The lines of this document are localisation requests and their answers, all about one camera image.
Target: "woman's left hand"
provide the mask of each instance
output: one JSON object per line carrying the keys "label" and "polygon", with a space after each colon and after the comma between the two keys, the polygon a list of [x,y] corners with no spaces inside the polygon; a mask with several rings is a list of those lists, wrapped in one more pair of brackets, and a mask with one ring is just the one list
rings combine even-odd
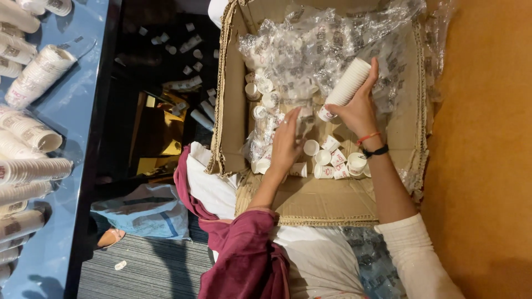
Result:
{"label": "woman's left hand", "polygon": [[277,128],[273,139],[269,172],[284,177],[301,155],[305,140],[299,140],[299,144],[296,142],[297,117],[300,111],[301,107],[292,109]]}

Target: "blue table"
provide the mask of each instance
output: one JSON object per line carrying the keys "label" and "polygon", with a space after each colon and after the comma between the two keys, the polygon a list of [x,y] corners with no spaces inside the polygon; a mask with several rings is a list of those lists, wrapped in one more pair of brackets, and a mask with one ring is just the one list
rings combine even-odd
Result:
{"label": "blue table", "polygon": [[[65,137],[56,154],[73,160],[75,168],[56,192],[30,202],[29,208],[48,206],[51,217],[23,246],[14,273],[2,290],[5,299],[76,297],[121,7],[121,0],[84,2],[73,1],[73,11],[65,17],[45,15],[41,29],[27,38],[38,49],[79,36],[97,42],[29,108]],[[2,78],[0,98],[12,81]]]}

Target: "black wristband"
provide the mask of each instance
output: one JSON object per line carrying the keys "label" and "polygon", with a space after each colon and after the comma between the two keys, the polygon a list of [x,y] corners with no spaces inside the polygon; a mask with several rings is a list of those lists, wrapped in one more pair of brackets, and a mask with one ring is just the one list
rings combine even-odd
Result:
{"label": "black wristband", "polygon": [[388,152],[389,148],[388,148],[388,145],[385,144],[383,147],[379,148],[378,150],[374,151],[374,152],[368,152],[366,149],[363,149],[362,150],[362,153],[365,155],[365,157],[361,157],[363,159],[368,159],[369,157],[373,156],[373,155],[383,155],[383,154],[386,154]]}

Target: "woman's right hand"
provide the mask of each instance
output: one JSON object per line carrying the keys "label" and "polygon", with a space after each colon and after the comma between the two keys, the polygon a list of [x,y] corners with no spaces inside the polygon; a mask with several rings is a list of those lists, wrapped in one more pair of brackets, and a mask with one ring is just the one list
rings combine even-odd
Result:
{"label": "woman's right hand", "polygon": [[325,105],[325,109],[340,116],[347,127],[359,138],[375,133],[377,120],[375,105],[371,98],[371,89],[379,78],[379,63],[377,58],[371,60],[371,70],[366,82],[359,88],[353,99],[345,106],[334,104]]}

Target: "orange floor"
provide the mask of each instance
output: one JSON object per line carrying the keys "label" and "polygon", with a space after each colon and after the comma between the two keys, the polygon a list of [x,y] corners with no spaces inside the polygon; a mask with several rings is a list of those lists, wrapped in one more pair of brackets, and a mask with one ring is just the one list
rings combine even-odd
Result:
{"label": "orange floor", "polygon": [[532,1],[459,7],[422,215],[467,298],[532,298]]}

